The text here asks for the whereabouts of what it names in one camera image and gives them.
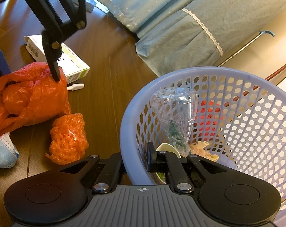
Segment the clear crushed plastic bottle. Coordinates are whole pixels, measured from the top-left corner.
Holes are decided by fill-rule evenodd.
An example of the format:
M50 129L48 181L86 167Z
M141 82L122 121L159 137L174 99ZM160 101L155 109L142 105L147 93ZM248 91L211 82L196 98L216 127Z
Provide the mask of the clear crushed plastic bottle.
M198 94L190 88L169 87L153 93L150 106L169 143L183 157L190 154L189 139L194 128Z

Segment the orange plastic bag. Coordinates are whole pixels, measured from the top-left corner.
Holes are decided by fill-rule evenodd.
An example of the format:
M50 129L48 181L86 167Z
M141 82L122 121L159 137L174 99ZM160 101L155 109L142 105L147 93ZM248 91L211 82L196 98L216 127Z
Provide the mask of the orange plastic bag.
M63 71L56 82L46 63L34 62L0 77L0 136L71 114Z

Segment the lavender perforated plastic basket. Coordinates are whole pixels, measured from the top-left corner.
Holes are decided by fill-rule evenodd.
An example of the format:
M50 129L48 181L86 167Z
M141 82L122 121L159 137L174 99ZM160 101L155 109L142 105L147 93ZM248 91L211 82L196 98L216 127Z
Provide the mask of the lavender perforated plastic basket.
M133 184L153 185L147 144L167 136L150 106L152 95L176 87L198 94L189 143L207 141L219 163L271 183L280 193L277 226L286 226L286 93L255 75L217 67L197 67L163 75L143 87L128 105L120 129L121 154Z

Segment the white paper ball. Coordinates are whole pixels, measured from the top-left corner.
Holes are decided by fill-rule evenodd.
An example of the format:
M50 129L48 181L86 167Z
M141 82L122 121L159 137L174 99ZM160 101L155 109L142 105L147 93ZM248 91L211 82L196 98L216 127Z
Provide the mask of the white paper ball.
M191 153L211 160L213 162L217 162L219 156L216 154L211 154L209 151L206 151L206 147L209 145L207 141L196 141L190 144Z

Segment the white cup inside basket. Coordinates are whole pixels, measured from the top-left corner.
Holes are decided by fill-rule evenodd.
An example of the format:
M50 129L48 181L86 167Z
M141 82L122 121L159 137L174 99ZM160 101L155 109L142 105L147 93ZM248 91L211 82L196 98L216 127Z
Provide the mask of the white cup inside basket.
M159 145L159 146L157 147L156 151L157 151L157 152L172 152L172 153L174 153L178 158L181 158L181 155L180 155L180 153L178 152L178 150L177 150L174 146L172 146L172 145L170 145L170 144L168 144L168 143L162 143L161 145Z

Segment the white green medicine box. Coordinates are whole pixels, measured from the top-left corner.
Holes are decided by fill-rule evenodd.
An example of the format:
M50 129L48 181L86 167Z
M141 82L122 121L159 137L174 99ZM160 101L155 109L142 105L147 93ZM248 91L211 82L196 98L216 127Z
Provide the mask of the white green medicine box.
M36 61L46 62L41 35L24 36L24 41L27 43L26 50ZM62 43L61 46L62 55L57 60L57 63L66 76L67 84L70 84L86 76L90 67L65 43Z

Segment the orange bubble wrap piece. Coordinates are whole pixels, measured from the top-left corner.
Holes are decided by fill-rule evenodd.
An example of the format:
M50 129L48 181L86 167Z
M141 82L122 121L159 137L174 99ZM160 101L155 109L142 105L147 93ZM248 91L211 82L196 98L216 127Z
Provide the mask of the orange bubble wrap piece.
M89 147L84 126L80 113L57 118L50 130L52 141L46 157L61 166L81 159Z

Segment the small white capsule object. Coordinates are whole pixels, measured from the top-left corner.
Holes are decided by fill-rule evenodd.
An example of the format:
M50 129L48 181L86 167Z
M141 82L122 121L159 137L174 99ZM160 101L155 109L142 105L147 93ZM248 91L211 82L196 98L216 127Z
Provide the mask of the small white capsule object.
M71 86L67 87L68 91L76 91L84 88L84 84L72 84Z

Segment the blue white face mask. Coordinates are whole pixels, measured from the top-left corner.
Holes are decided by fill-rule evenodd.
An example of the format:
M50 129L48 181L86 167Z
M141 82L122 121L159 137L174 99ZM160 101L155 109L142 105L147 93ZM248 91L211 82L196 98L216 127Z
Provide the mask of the blue white face mask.
M10 139L10 133L0 136L0 169L9 169L15 166L19 152Z

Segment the teal blue bed quilt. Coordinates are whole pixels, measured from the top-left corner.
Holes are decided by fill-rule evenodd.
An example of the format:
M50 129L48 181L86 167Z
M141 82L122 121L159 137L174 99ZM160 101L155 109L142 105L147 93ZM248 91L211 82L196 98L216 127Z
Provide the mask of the teal blue bed quilt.
M214 65L286 10L286 0L97 0L138 37L158 76Z

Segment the reddish brown curved rod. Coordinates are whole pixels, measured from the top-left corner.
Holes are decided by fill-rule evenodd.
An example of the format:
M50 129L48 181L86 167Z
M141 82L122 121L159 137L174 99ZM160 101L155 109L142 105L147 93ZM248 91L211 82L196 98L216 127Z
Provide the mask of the reddish brown curved rod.
M282 73L284 70L286 70L286 64L284 64L282 67L280 67L278 70L276 70L274 73L272 73L271 75L269 75L267 78L265 78L265 80L270 81L272 80L274 77L276 77L277 75L279 75L280 73ZM254 86L253 87L253 91L259 89L259 86ZM243 96L246 96L249 94L249 91L244 91L242 93ZM233 101L238 101L239 100L239 96L235 96L233 98ZM223 104L224 107L228 107L230 105L230 103L227 101Z

